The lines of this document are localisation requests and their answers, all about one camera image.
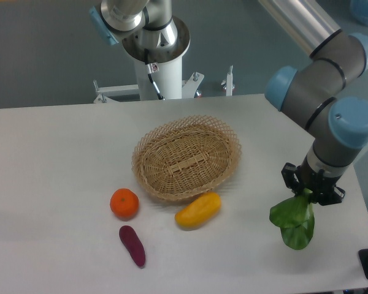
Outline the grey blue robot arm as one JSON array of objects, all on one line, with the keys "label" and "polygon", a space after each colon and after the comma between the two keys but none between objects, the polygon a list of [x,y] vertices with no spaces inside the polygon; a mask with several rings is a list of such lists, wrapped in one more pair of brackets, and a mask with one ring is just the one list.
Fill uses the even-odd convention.
[{"label": "grey blue robot arm", "polygon": [[[368,143],[368,101],[336,95],[368,69],[368,37],[345,34],[315,1],[263,1],[263,7],[308,54],[303,70],[286,66],[269,80],[266,99],[314,137],[300,166],[282,175],[294,192],[312,191],[320,205],[342,202],[337,181]],[[101,38],[121,43],[134,60],[142,100],[193,98],[202,77],[182,82],[190,45],[170,1],[102,1],[89,11]]]}]

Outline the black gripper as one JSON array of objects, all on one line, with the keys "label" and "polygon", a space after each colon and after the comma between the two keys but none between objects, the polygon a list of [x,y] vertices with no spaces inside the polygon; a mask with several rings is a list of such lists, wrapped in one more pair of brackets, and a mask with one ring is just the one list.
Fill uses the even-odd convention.
[{"label": "black gripper", "polygon": [[285,186],[293,193],[299,195],[304,189],[308,189],[312,192],[310,202],[321,206],[342,203],[345,197],[345,190],[336,186],[339,177],[327,177],[323,169],[317,173],[308,165],[295,166],[287,162],[281,174]]}]

